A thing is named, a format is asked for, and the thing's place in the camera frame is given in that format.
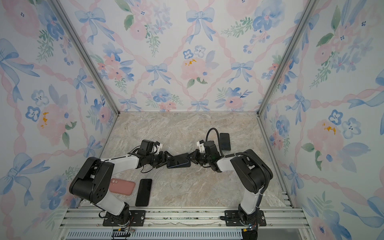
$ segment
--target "black smartphone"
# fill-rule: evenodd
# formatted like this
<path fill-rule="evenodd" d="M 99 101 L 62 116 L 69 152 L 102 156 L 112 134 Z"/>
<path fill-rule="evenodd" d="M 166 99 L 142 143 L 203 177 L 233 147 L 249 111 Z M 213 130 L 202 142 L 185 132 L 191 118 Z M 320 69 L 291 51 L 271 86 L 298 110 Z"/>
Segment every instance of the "black smartphone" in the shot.
<path fill-rule="evenodd" d="M 139 190 L 137 191 L 136 203 L 137 207 L 146 207 L 149 204 L 149 196 L 151 195 L 152 179 L 141 179 Z"/>
<path fill-rule="evenodd" d="M 231 151 L 231 142 L 229 141 L 229 133 L 220 133 L 221 150 Z"/>

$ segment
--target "black cable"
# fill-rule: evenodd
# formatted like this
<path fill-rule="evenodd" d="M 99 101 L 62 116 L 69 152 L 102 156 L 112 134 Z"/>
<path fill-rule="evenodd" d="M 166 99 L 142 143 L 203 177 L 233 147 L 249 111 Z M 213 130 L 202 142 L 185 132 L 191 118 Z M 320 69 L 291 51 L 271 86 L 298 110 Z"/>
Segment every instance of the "black cable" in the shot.
<path fill-rule="evenodd" d="M 150 171 L 152 171 L 154 169 L 154 167 L 152 167 L 152 169 L 151 170 L 149 170 L 149 171 L 147 171 L 147 172 L 150 172 Z M 143 166 L 143 169 L 140 171 L 141 173 L 147 173 L 147 172 L 143 172 L 143 170 L 144 170 L 144 166 Z"/>
<path fill-rule="evenodd" d="M 218 142 L 218 149 L 219 149 L 219 151 L 220 151 L 221 157 L 224 157 L 223 151 L 221 151 L 220 135 L 218 134 L 218 130 L 217 130 L 216 128 L 213 127 L 213 128 L 211 128 L 210 130 L 208 130 L 207 136 L 205 137 L 205 141 L 208 141 L 208 135 L 209 135 L 209 133 L 210 133 L 212 130 L 215 130 L 215 132 L 216 132 L 216 135 L 217 135 L 217 142 Z"/>

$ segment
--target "pink flower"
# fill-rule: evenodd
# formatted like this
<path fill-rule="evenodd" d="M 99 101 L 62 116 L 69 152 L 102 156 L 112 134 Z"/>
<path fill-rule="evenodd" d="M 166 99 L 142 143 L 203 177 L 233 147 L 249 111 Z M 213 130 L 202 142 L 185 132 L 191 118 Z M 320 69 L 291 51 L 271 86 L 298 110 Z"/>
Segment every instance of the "pink flower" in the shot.
<path fill-rule="evenodd" d="M 100 123 L 107 123 L 111 116 L 111 110 L 108 107 L 101 107 L 99 111 Z"/>
<path fill-rule="evenodd" d="M 98 70 L 102 70 L 102 69 L 105 70 L 105 64 L 104 63 L 98 63 L 98 65 L 99 65 Z"/>
<path fill-rule="evenodd" d="M 327 61 L 329 56 L 332 53 L 332 46 L 330 44 L 324 44 L 314 54 L 314 62 L 317 65 L 322 64 L 323 62 Z"/>
<path fill-rule="evenodd" d="M 40 114 L 37 122 L 40 134 L 47 137 L 52 146 L 59 144 L 65 125 L 72 126 L 73 116 L 66 106 L 59 108 L 56 104 L 47 105 Z"/>
<path fill-rule="evenodd" d="M 25 0 L 3 0 L 5 16 L 13 28 L 25 37 L 37 38 L 40 22 L 32 4 Z"/>
<path fill-rule="evenodd" d="M 136 6 L 132 6 L 131 10 L 135 14 L 136 22 L 151 22 L 152 11 L 147 5 L 146 0 L 141 0 L 140 2 L 135 2 Z"/>
<path fill-rule="evenodd" d="M 134 39 L 142 41 L 147 35 L 147 30 L 142 23 L 134 23 L 130 27 L 131 35 Z"/>
<path fill-rule="evenodd" d="M 283 147 L 283 138 L 277 131 L 273 133 L 273 137 L 275 138 L 275 145 L 277 145 L 277 148 L 280 150 Z"/>
<path fill-rule="evenodd" d="M 196 79 L 198 77 L 207 79 L 207 77 L 210 76 L 205 67 L 205 61 L 199 58 L 190 58 L 184 61 L 181 65 L 181 71 L 181 78 L 184 80 Z"/>
<path fill-rule="evenodd" d="M 243 106 L 243 101 L 239 97 L 230 97 L 225 101 L 225 106 L 230 109 L 238 109 Z"/>
<path fill-rule="evenodd" d="M 119 68 L 110 68 L 108 72 L 109 79 L 116 79 L 117 81 L 121 81 L 124 77 L 124 72 Z"/>
<path fill-rule="evenodd" d="M 277 63 L 272 63 L 272 67 L 268 68 L 269 71 L 273 70 L 273 71 L 276 71 L 277 67 L 279 66 L 279 64 Z"/>
<path fill-rule="evenodd" d="M 245 16 L 250 15 L 257 8 L 258 1 L 228 1 L 227 3 L 227 12 L 230 16 L 234 17 L 236 20 L 243 19 Z"/>
<path fill-rule="evenodd" d="M 328 225 L 319 217 L 312 218 L 311 229 L 316 240 L 334 240 L 333 233 Z"/>
<path fill-rule="evenodd" d="M 336 171 L 336 166 L 342 164 L 342 159 L 338 157 L 338 152 L 343 148 L 344 140 L 334 124 L 328 120 L 321 120 L 316 123 L 313 129 L 307 132 L 308 138 L 313 143 L 314 149 L 320 151 L 318 161 L 322 161 L 321 167 L 332 168 Z"/>
<path fill-rule="evenodd" d="M 167 104 L 166 103 L 161 103 L 159 104 L 160 110 L 166 110 L 167 109 Z"/>
<path fill-rule="evenodd" d="M 345 45 L 349 45 L 352 42 L 352 35 L 353 27 L 351 27 L 349 23 L 345 26 L 339 26 L 330 44 L 335 47 L 336 52 L 341 52 Z"/>
<path fill-rule="evenodd" d="M 115 57 L 111 55 L 111 57 L 108 57 L 107 55 L 104 56 L 105 60 L 105 65 L 111 66 L 113 68 L 116 68 L 120 65 L 118 61 L 115 60 Z"/>

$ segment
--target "blue flower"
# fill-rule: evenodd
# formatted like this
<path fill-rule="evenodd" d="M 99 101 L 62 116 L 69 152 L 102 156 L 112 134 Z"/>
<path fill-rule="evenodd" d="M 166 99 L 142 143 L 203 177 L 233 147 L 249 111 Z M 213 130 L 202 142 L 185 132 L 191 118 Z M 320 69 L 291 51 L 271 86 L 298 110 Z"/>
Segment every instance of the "blue flower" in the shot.
<path fill-rule="evenodd" d="M 63 175 L 56 175 L 48 181 L 44 192 L 40 196 L 42 209 L 56 209 L 60 205 L 62 196 L 67 192 L 67 179 Z"/>
<path fill-rule="evenodd" d="M 111 42 L 108 42 L 108 45 L 103 43 L 102 46 L 104 47 L 103 52 L 105 52 L 108 57 L 111 57 L 111 55 L 113 54 L 115 56 L 115 60 L 120 62 L 120 57 L 118 55 L 122 53 L 122 50 L 120 48 L 115 49 Z"/>
<path fill-rule="evenodd" d="M 307 198 L 307 201 L 311 210 L 309 210 L 309 208 L 305 205 L 303 205 L 303 209 L 308 213 L 309 216 L 318 218 L 319 212 L 317 211 L 315 204 L 309 198 Z M 328 227 L 331 229 L 336 240 L 342 240 L 342 236 L 347 240 L 352 240 L 349 231 L 344 226 L 340 225 L 340 216 L 337 212 L 332 211 L 330 209 L 326 209 L 323 212 L 323 217 L 325 218 L 325 224 L 327 224 Z"/>
<path fill-rule="evenodd" d="M 154 89 L 151 94 L 153 96 L 153 100 L 157 103 L 160 101 L 165 103 L 171 99 L 170 92 L 165 88 Z"/>
<path fill-rule="evenodd" d="M 331 115 L 328 117 L 329 121 L 331 121 L 335 125 L 341 124 L 341 118 L 343 117 L 342 112 L 338 112 L 336 109 L 334 109 L 331 113 Z"/>
<path fill-rule="evenodd" d="M 167 26 L 167 28 L 169 29 L 173 24 L 170 23 L 170 17 L 166 17 L 164 14 L 163 14 L 163 21 L 164 21 L 164 25 Z"/>
<path fill-rule="evenodd" d="M 362 217 L 357 214 L 350 206 L 345 203 L 341 203 L 344 206 L 343 212 L 352 214 L 360 218 L 360 220 L 369 227 L 379 228 L 384 224 L 384 202 L 380 197 L 371 197 L 368 199 L 368 206 L 378 215 L 374 217 Z M 384 237 L 384 230 L 378 235 L 377 240 L 381 240 Z"/>
<path fill-rule="evenodd" d="M 165 30 L 165 28 L 163 26 L 164 26 L 163 21 L 161 21 L 161 20 L 159 21 L 158 19 L 156 19 L 156 24 L 154 25 L 155 33 L 163 34 L 163 30 Z"/>
<path fill-rule="evenodd" d="M 36 105 L 41 107 L 42 105 L 47 105 L 49 103 L 49 99 L 44 95 L 43 90 L 35 90 L 31 95 L 32 100 L 35 101 Z"/>
<path fill-rule="evenodd" d="M 34 122 L 37 122 L 40 116 L 40 108 L 39 107 L 32 107 L 29 106 L 27 109 L 27 112 L 25 114 L 25 117 L 28 119 L 31 119 Z"/>
<path fill-rule="evenodd" d="M 345 66 L 344 64 L 346 64 L 349 60 L 349 56 L 347 57 L 347 53 L 344 54 L 344 56 L 341 58 L 341 57 L 338 57 L 338 63 L 334 64 L 333 65 L 333 68 L 336 68 L 336 73 L 339 72 L 339 70 L 344 70 L 345 69 Z"/>
<path fill-rule="evenodd" d="M 341 127 L 344 129 L 343 136 L 346 139 L 351 139 L 353 135 L 359 135 L 361 133 L 361 123 L 354 118 L 350 118 L 348 122 L 343 122 Z"/>
<path fill-rule="evenodd" d="M 204 57 L 205 55 L 205 48 L 203 48 L 203 45 L 197 45 L 195 46 L 195 55 L 197 55 L 199 58 Z"/>
<path fill-rule="evenodd" d="M 297 174 L 296 168 L 295 168 L 293 163 L 291 163 L 289 165 L 289 169 L 291 170 L 292 173 L 287 175 L 283 171 L 283 175 L 286 176 L 289 180 L 292 180 L 294 178 L 294 180 L 292 181 L 292 186 L 291 186 L 291 194 L 296 195 L 296 186 L 298 189 L 301 189 L 304 187 L 304 182 L 301 178 L 299 178 L 299 175 Z"/>
<path fill-rule="evenodd" d="M 36 4 L 40 22 L 47 28 L 48 33 L 56 40 L 64 35 L 64 30 L 46 1 Z"/>
<path fill-rule="evenodd" d="M 225 92 L 225 96 L 227 97 L 237 97 L 240 96 L 240 88 L 235 88 L 232 90 L 232 88 L 228 88 L 227 91 Z"/>
<path fill-rule="evenodd" d="M 279 135 L 282 137 L 288 137 L 290 131 L 290 124 L 285 115 L 280 115 L 276 121 L 276 128 L 279 131 Z"/>
<path fill-rule="evenodd" d="M 254 30 L 268 31 L 271 27 L 279 25 L 284 19 L 285 5 L 281 0 L 264 1 L 255 10 L 255 19 L 252 23 Z"/>
<path fill-rule="evenodd" d="M 96 142 L 96 140 L 95 140 L 94 136 L 91 135 L 89 137 L 89 144 L 88 144 L 88 146 L 85 149 L 84 154 L 83 154 L 84 157 L 88 157 L 89 155 L 92 155 L 94 157 L 96 155 L 94 149 L 98 149 L 98 148 L 102 147 L 102 145 L 100 145 L 100 141 L 98 141 L 96 144 L 95 144 L 95 142 Z"/>
<path fill-rule="evenodd" d="M 356 66 L 355 64 L 360 62 L 361 58 L 359 58 L 359 52 L 355 53 L 353 56 L 352 56 L 352 59 L 350 61 L 347 62 L 348 64 L 348 68 L 347 68 L 347 73 L 352 70 L 356 70 Z"/>
<path fill-rule="evenodd" d="M 192 58 L 193 53 L 191 52 L 191 49 L 188 49 L 187 51 L 183 51 L 184 59 Z"/>

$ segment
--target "green leaf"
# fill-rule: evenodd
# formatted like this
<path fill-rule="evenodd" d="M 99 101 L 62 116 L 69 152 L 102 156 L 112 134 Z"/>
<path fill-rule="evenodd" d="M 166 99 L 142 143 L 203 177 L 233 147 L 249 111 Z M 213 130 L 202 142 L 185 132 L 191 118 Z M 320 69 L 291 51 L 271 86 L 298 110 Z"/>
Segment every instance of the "green leaf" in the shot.
<path fill-rule="evenodd" d="M 115 2 L 118 4 L 119 8 L 121 8 L 123 11 L 126 12 L 132 12 L 131 8 L 129 7 L 128 3 L 124 0 L 115 0 Z"/>
<path fill-rule="evenodd" d="M 133 24 L 133 15 L 128 15 L 124 20 L 125 30 L 128 30 Z"/>
<path fill-rule="evenodd" d="M 339 9 L 339 6 L 336 5 L 336 9 L 335 9 L 335 12 L 333 13 L 333 18 L 331 21 L 331 28 L 333 29 L 333 31 L 336 31 L 337 27 L 339 26 L 340 19 L 341 19 L 340 9 Z"/>
<path fill-rule="evenodd" d="M 76 127 L 76 123 L 77 122 L 71 122 L 71 127 L 68 125 L 68 124 L 65 124 L 65 129 L 67 129 L 67 130 L 71 130 L 71 129 L 73 129 L 74 127 Z"/>
<path fill-rule="evenodd" d="M 314 154 L 314 161 L 316 163 L 316 166 L 318 169 L 320 169 L 321 171 L 321 161 L 317 161 L 317 158 L 321 155 L 321 152 L 320 151 L 316 151 L 316 153 Z"/>
<path fill-rule="evenodd" d="M 64 132 L 63 135 L 61 136 L 64 145 L 69 149 L 70 148 L 70 136 L 68 135 L 67 132 Z"/>
<path fill-rule="evenodd" d="M 317 43 L 316 47 L 321 46 L 321 45 L 323 45 L 323 44 L 326 44 L 327 42 L 329 42 L 329 41 L 331 40 L 331 38 L 332 38 L 333 36 L 334 36 L 333 33 L 329 33 L 329 34 L 327 34 L 327 35 L 324 35 L 324 36 L 320 39 L 320 41 Z"/>
<path fill-rule="evenodd" d="M 195 84 L 195 80 L 194 79 L 190 79 L 187 83 L 187 88 L 191 87 L 193 84 Z"/>
<path fill-rule="evenodd" d="M 313 152 L 313 150 L 314 150 L 314 146 L 310 142 L 302 145 L 301 148 L 304 149 L 307 152 Z"/>

